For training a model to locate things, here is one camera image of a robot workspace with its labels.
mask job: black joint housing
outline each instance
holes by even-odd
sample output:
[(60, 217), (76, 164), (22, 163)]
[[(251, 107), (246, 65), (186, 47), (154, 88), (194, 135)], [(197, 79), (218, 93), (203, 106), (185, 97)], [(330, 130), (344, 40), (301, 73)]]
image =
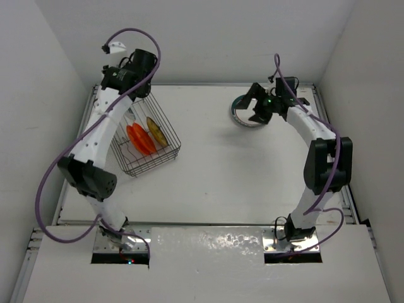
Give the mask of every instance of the black joint housing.
[[(125, 66), (122, 68), (111, 66), (105, 70), (101, 89), (113, 88), (122, 95), (150, 74), (156, 62), (157, 57), (151, 52), (136, 49), (131, 55), (131, 61), (128, 61)], [(146, 98), (152, 89), (151, 81), (152, 79), (150, 78), (144, 85), (130, 93), (129, 98), (132, 101), (135, 98)]]
[(297, 229), (293, 224), (290, 214), (285, 223), (285, 237), (288, 242), (290, 241), (303, 241), (306, 238), (310, 238), (311, 235), (316, 231), (316, 227), (311, 229)]
[(104, 66), (102, 67), (102, 73), (105, 74), (108, 69), (109, 69), (109, 65), (104, 65)]
[[(304, 166), (304, 182), (315, 195), (321, 193), (331, 174), (333, 163), (329, 163), (327, 157), (330, 155), (335, 158), (335, 147), (335, 139), (311, 141)], [(328, 191), (338, 192), (351, 181), (352, 150), (352, 140), (348, 137), (341, 138), (340, 159)]]
[[(285, 77), (285, 81), (296, 95), (296, 78), (295, 77)], [(275, 83), (275, 95), (281, 98), (293, 98), (293, 95), (288, 91), (287, 87), (283, 83), (281, 78), (276, 79)]]
[(70, 185), (83, 196), (90, 196), (101, 202), (108, 198), (115, 190), (116, 175), (94, 167), (92, 161), (83, 163), (73, 157), (63, 157), (57, 163)]
[(110, 53), (110, 49), (109, 46), (107, 44), (104, 44), (103, 46), (101, 46), (101, 49), (104, 51), (104, 53), (109, 54)]

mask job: metal wire basket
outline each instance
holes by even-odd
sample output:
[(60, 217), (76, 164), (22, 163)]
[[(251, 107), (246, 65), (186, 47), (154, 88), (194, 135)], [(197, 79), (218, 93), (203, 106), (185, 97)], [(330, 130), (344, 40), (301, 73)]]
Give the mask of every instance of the metal wire basket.
[[(154, 139), (147, 128), (146, 118), (151, 117), (167, 139), (168, 146), (162, 147)], [(133, 122), (140, 124), (153, 140), (157, 152), (149, 156), (141, 154), (129, 140), (126, 126)], [(165, 116), (163, 110), (152, 93), (144, 99), (135, 100), (133, 105), (125, 113), (111, 143), (116, 160), (122, 171), (132, 177), (153, 169), (169, 160), (175, 159), (178, 155), (181, 142), (171, 123)]]

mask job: yellow plate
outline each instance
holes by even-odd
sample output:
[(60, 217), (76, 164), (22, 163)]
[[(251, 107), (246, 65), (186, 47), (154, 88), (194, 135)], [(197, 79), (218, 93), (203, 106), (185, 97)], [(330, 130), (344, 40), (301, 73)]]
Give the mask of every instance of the yellow plate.
[(152, 118), (147, 117), (146, 119), (147, 122), (147, 127), (149, 128), (149, 131), (153, 135), (153, 137), (156, 139), (158, 144), (160, 144), (162, 147), (167, 147), (169, 144), (167, 142), (167, 139), (165, 138), (163, 132), (159, 128), (159, 126), (156, 124), (156, 122), (153, 121)]

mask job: orange plate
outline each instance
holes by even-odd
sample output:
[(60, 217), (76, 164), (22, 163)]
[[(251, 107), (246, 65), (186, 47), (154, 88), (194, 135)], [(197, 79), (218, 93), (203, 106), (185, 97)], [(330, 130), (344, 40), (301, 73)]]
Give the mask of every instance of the orange plate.
[(157, 152), (153, 140), (139, 124), (133, 123), (133, 126), (126, 126), (126, 132), (134, 147), (142, 154), (150, 155)]

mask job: white panel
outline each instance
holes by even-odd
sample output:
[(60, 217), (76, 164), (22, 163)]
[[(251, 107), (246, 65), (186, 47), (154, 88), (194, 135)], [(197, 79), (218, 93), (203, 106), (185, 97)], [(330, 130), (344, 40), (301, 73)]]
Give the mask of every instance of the white panel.
[[(9, 302), (40, 178), (77, 134), (88, 92), (33, 0), (2, 2), (0, 41), (0, 302)], [(56, 173), (45, 187), (47, 223), (61, 185)]]
[[(111, 199), (117, 200), (130, 221), (266, 224), (297, 206), (305, 187), (307, 146), (276, 115), (263, 129), (236, 125), (230, 104), (248, 88), (152, 88), (182, 146), (174, 161), (138, 178), (119, 172), (110, 151), (105, 169), (118, 173)], [(301, 88), (299, 96), (315, 110), (311, 88)], [(95, 214), (85, 198), (71, 187), (66, 192), (61, 219), (93, 220)], [(340, 207), (341, 202), (336, 194), (328, 206)], [(339, 221), (337, 212), (319, 218), (323, 224)]]
[(404, 302), (404, 1), (358, 1), (322, 80), (327, 113), (353, 141), (352, 190), (393, 302)]
[[(355, 0), (36, 0), (86, 85), (106, 64), (101, 45), (139, 27), (161, 45), (158, 81), (263, 81), (279, 52), (285, 74), (320, 79)], [(151, 43), (125, 34), (131, 50)]]
[[(85, 228), (50, 230), (68, 238)], [(319, 227), (319, 238), (332, 230)], [(364, 225), (344, 226), (321, 246), (318, 264), (265, 265), (256, 228), (156, 228), (151, 234), (149, 270), (90, 264), (94, 231), (69, 245), (45, 237), (24, 302), (389, 302)]]

